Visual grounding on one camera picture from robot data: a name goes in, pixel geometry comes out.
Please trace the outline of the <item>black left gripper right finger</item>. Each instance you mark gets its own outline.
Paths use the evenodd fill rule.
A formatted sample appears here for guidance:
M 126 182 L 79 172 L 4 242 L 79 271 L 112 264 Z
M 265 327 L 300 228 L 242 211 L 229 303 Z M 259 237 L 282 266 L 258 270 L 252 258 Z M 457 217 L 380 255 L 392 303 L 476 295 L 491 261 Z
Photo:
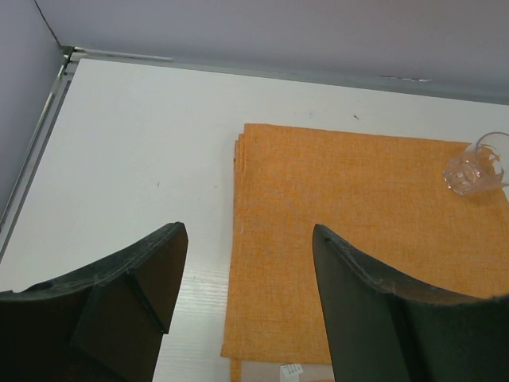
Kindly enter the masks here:
M 322 224 L 313 260 L 336 380 L 507 380 L 507 296 L 424 283 Z

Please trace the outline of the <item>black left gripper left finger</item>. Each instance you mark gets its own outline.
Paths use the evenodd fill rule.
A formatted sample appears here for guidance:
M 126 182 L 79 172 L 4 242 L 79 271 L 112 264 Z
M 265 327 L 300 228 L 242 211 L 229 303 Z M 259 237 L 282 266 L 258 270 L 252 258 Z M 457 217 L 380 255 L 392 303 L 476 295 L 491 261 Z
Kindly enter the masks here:
M 4 381 L 150 381 L 188 249 L 181 222 L 21 292 L 1 294 Z

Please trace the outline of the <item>orange cloth napkin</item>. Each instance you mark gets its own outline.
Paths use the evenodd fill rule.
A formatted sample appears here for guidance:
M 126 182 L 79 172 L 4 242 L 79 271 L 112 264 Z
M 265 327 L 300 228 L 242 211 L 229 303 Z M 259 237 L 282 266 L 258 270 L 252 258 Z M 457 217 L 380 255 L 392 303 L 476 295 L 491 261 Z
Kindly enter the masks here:
M 396 269 L 478 298 L 508 291 L 503 190 L 461 196 L 443 170 L 462 142 L 247 124 L 235 142 L 222 356 L 328 364 L 316 224 Z

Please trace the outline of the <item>clear drinking glass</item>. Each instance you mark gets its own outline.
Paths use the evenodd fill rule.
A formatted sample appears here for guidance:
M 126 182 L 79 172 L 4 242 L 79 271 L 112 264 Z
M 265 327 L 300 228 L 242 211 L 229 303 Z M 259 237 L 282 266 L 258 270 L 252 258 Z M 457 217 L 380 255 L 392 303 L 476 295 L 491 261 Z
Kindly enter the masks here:
M 460 195 L 508 187 L 508 133 L 484 134 L 449 161 L 443 176 Z

